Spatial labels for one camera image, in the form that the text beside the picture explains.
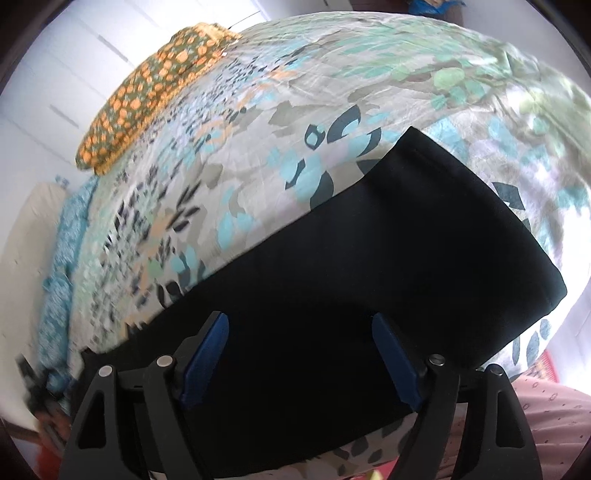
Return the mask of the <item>black pants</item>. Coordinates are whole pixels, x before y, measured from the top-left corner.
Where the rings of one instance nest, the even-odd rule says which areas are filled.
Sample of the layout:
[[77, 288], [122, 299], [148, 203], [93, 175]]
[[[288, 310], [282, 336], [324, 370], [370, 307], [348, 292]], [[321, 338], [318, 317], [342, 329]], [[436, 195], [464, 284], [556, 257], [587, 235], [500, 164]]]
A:
[[374, 342], [377, 314], [412, 355], [467, 374], [565, 293], [506, 190], [409, 129], [362, 180], [198, 283], [94, 373], [145, 368], [221, 312], [228, 341], [181, 422], [201, 479], [325, 453], [381, 462], [370, 434], [412, 429], [417, 413]]

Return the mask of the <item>pink dotted garment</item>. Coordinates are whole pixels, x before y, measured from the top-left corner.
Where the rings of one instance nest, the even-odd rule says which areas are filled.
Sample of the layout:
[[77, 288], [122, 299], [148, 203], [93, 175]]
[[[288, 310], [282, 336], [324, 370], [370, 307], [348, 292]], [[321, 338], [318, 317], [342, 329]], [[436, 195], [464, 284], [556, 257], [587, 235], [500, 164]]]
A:
[[588, 479], [590, 397], [488, 373], [457, 416], [439, 479]]

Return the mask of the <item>teal patterned pillow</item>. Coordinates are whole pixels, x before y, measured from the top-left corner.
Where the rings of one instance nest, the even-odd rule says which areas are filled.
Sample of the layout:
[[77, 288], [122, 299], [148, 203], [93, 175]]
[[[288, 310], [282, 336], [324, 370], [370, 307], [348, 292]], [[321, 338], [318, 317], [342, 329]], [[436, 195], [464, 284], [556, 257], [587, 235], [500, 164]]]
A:
[[45, 296], [37, 328], [37, 364], [40, 372], [47, 376], [47, 388], [52, 393], [64, 392], [71, 381], [68, 367], [69, 319], [73, 305], [71, 277], [77, 268], [97, 183], [98, 178], [91, 177], [65, 201], [49, 275], [43, 282]]

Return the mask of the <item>cream headboard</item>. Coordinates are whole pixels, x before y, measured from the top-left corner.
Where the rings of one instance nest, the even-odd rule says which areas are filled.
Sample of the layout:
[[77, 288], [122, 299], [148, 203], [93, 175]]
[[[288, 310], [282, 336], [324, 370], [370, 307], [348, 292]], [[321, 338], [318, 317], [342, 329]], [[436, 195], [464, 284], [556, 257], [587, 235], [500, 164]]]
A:
[[17, 359], [37, 360], [37, 327], [43, 282], [53, 259], [67, 191], [56, 183], [36, 185], [24, 202], [1, 252], [1, 417], [25, 428], [34, 417]]

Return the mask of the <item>floral leaf bedsheet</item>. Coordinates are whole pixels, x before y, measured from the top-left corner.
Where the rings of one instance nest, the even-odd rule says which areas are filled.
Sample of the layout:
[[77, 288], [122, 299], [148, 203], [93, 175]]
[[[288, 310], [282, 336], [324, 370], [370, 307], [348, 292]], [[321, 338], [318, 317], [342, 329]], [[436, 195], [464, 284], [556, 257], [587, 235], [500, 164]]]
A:
[[[363, 179], [416, 129], [483, 183], [559, 270], [554, 310], [492, 356], [512, 380], [590, 278], [590, 100], [515, 47], [443, 21], [318, 13], [260, 24], [98, 175], [74, 280], [74, 421], [101, 358], [223, 267]], [[242, 477], [341, 479], [386, 457], [318, 459]]]

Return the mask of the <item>orange green patterned pillow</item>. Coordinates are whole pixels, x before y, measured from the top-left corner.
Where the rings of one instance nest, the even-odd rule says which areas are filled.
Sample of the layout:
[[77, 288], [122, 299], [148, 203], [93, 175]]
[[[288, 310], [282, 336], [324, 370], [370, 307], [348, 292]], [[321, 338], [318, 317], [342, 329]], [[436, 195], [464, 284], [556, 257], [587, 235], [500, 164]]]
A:
[[240, 35], [198, 23], [176, 32], [115, 89], [81, 140], [76, 167], [104, 175], [133, 141], [185, 87], [222, 58]]

